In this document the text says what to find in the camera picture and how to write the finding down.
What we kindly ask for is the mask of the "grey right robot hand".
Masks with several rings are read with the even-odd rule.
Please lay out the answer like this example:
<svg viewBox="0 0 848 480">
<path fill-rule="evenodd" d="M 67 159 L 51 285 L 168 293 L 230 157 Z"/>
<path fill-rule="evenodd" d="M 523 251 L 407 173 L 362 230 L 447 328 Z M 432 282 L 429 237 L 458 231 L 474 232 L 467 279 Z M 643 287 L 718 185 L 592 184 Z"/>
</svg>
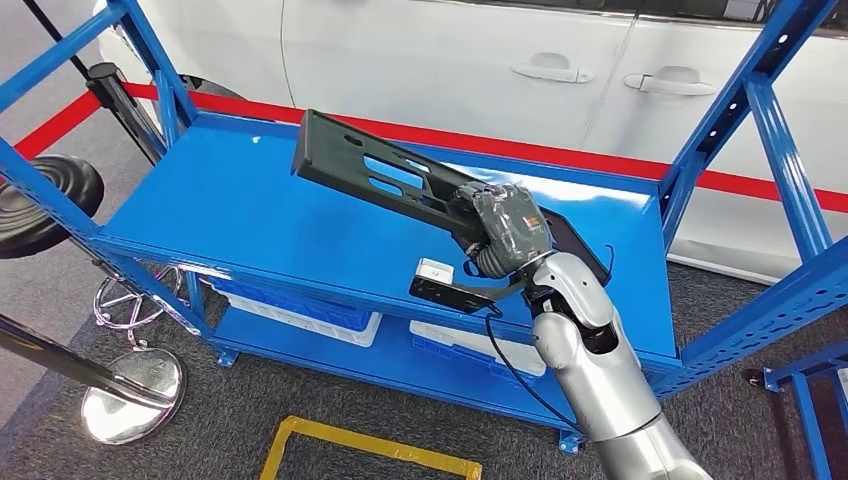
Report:
<svg viewBox="0 0 848 480">
<path fill-rule="evenodd" d="M 552 235 L 533 195 L 520 184 L 461 185 L 456 196 L 468 202 L 485 238 L 471 240 L 454 234 L 482 278 L 504 278 L 549 254 Z"/>
</svg>

